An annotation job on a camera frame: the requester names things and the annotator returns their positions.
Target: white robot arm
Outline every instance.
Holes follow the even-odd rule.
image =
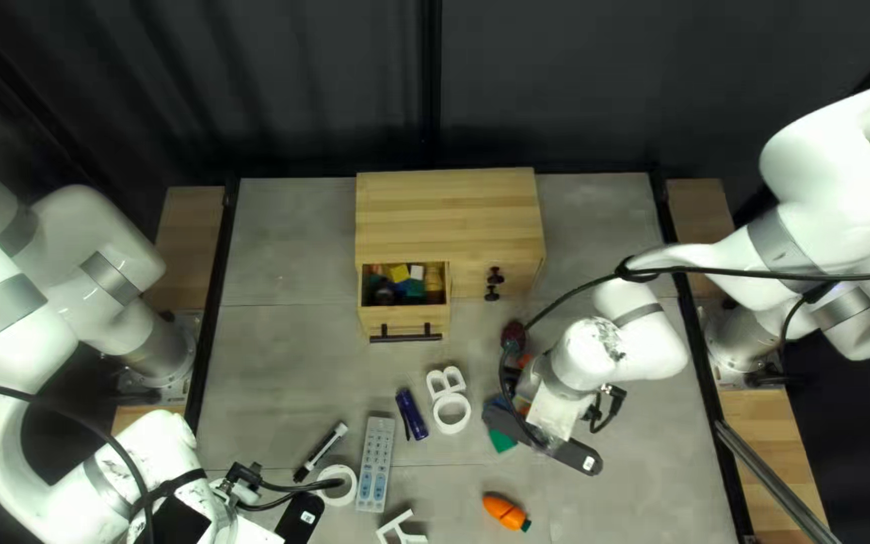
[[[0,250],[0,386],[35,394],[76,345],[66,321]],[[55,485],[47,485],[22,453],[19,437],[26,407],[26,402],[0,395],[0,503],[6,511],[48,544],[120,542],[127,530],[129,542],[138,538],[144,516],[131,512],[131,506],[139,489],[119,455],[103,446]],[[151,490],[200,468],[196,440],[177,414],[148,414],[118,439]],[[188,482],[173,497],[208,522],[200,543],[283,542],[239,519],[206,479]]]
[[[631,259],[633,270],[690,264],[737,270],[836,273],[870,256],[870,90],[794,121],[760,160],[780,204],[715,244],[680,244]],[[755,311],[814,284],[710,275]]]
[[[118,357],[135,381],[162,388],[187,377],[192,337],[139,298],[163,276],[163,259],[103,195],[72,185],[30,209],[0,183],[0,248],[79,340]]]
[[[761,154],[761,172],[780,204],[715,244],[678,244],[631,258],[639,272],[674,265],[816,274],[870,272],[870,91],[798,119]],[[711,359],[737,373],[780,343],[793,305],[821,282],[708,274],[741,305],[707,326]],[[516,391],[531,400],[527,421],[568,438],[574,418],[610,381],[670,377],[686,363],[683,342],[643,285],[613,279],[596,287],[606,317],[568,328],[534,360]],[[788,338],[817,328],[849,358],[870,357],[870,282],[800,307]]]

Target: wooden plank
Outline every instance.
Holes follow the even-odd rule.
[[[223,202],[223,187],[172,187],[167,191],[156,243],[166,273],[143,295],[158,312],[203,309]]]
[[[667,195],[677,240],[682,243],[712,244],[734,232],[734,220],[719,179],[670,179]],[[688,279],[697,299],[725,296],[703,274],[689,274]]]
[[[670,212],[682,243],[712,244],[734,232],[720,180],[667,181]],[[694,298],[720,299],[723,291],[699,274],[689,275]],[[719,392],[724,418],[825,523],[824,507],[804,443],[784,389]],[[807,536],[742,464],[738,464],[751,524],[761,544],[806,544]]]
[[[532,168],[361,173],[355,224],[356,264],[545,258]]]

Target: drawer handle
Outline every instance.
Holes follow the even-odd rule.
[[[381,324],[381,335],[369,337],[369,342],[375,344],[380,342],[427,342],[431,340],[442,340],[442,333],[432,333],[432,324],[425,324],[425,332],[422,334],[388,334],[388,324]]]
[[[485,288],[489,290],[489,292],[485,293],[486,302],[495,302],[499,300],[501,295],[495,291],[495,286],[485,286]]]
[[[498,266],[493,266],[492,268],[489,268],[489,271],[492,272],[488,279],[490,286],[498,286],[499,284],[505,283],[505,277],[499,274]]]

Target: gray table surface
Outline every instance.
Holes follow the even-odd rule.
[[[357,467],[368,414],[397,417],[394,392],[407,386],[432,436],[396,442],[386,513],[329,507],[310,542],[377,542],[374,529],[408,505],[432,543],[736,542],[692,365],[629,383],[623,410],[599,435],[580,423],[574,437],[603,458],[596,477],[525,446],[501,455],[492,448],[479,414],[498,392],[504,324],[661,243],[643,173],[538,175],[538,193],[547,261],[532,293],[491,304],[454,299],[451,334],[441,342],[369,345],[355,312],[354,179],[244,180],[198,430],[211,477],[234,461],[256,461],[266,479],[289,483],[337,420],[351,431],[324,465]],[[683,331],[670,278],[650,285]],[[589,298],[576,297],[533,329],[531,347],[548,348],[592,313]],[[443,436],[430,421],[424,376],[450,363],[466,378],[474,413],[460,434]],[[481,496],[490,491],[525,506],[528,533],[484,513]],[[281,513],[248,518],[273,529]]]

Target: red object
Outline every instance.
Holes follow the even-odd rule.
[[[486,495],[482,497],[482,506],[490,516],[499,520],[499,523],[507,529],[526,532],[529,530],[529,525],[533,525],[533,522],[526,519],[525,512],[501,497]]]
[[[526,328],[519,321],[510,321],[505,328],[501,329],[500,345],[504,348],[507,342],[516,342],[519,352],[526,350]]]

